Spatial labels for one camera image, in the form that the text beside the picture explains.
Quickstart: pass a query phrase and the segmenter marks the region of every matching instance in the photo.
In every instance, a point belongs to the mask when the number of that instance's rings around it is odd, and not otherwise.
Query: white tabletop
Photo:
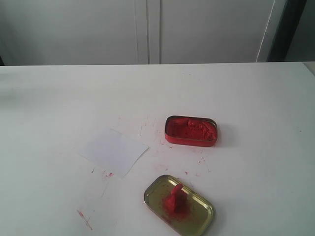
[[[314,235],[314,89],[301,63],[2,67],[0,234],[176,236],[143,202],[169,174],[214,205],[206,235]],[[216,147],[168,143],[171,115]],[[123,179],[77,154],[106,127],[150,147]]]

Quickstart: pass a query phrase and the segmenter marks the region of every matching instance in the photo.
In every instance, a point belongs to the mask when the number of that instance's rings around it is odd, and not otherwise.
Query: red paste
[[[165,213],[174,220],[183,220],[190,214],[190,206],[187,202],[187,193],[182,184],[177,184],[163,201]]]
[[[167,124],[166,133],[175,138],[215,140],[216,128],[207,121],[193,118],[174,118]]]

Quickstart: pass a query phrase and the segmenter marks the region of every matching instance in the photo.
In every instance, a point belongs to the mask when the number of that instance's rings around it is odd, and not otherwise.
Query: open tin
[[[171,116],[165,123],[165,138],[173,144],[211,147],[218,139],[218,128],[209,118]]]
[[[215,210],[210,202],[199,196],[187,186],[182,190],[187,193],[187,210],[170,214],[164,207],[164,201],[170,191],[180,182],[173,176],[158,177],[145,191],[145,204],[165,223],[182,236],[202,235],[215,217]]]

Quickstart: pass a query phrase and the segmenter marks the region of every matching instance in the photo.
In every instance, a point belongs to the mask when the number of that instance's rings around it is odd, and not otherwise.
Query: small white paper
[[[113,129],[93,138],[79,154],[123,178],[148,147]]]

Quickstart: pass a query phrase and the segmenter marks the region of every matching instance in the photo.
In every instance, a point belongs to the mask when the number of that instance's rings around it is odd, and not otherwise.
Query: metal tin
[[[182,236],[202,235],[215,216],[215,210],[210,202],[199,196],[187,186],[183,185],[183,191],[187,196],[187,215],[183,217],[169,214],[164,210],[163,202],[170,191],[180,182],[173,176],[163,175],[158,177],[145,191],[145,204],[165,223],[171,226]]]
[[[190,118],[194,120],[200,120],[209,123],[212,125],[215,129],[215,138],[211,140],[198,140],[198,139],[187,139],[187,138],[179,138],[179,137],[173,137],[167,132],[167,128],[169,125],[169,122],[176,118]],[[181,144],[181,145],[190,145],[190,146],[199,146],[199,147],[211,147],[213,146],[217,139],[218,139],[218,127],[214,120],[209,118],[199,118],[199,117],[182,117],[182,116],[171,116],[167,118],[165,123],[165,138],[167,141],[173,144]]]

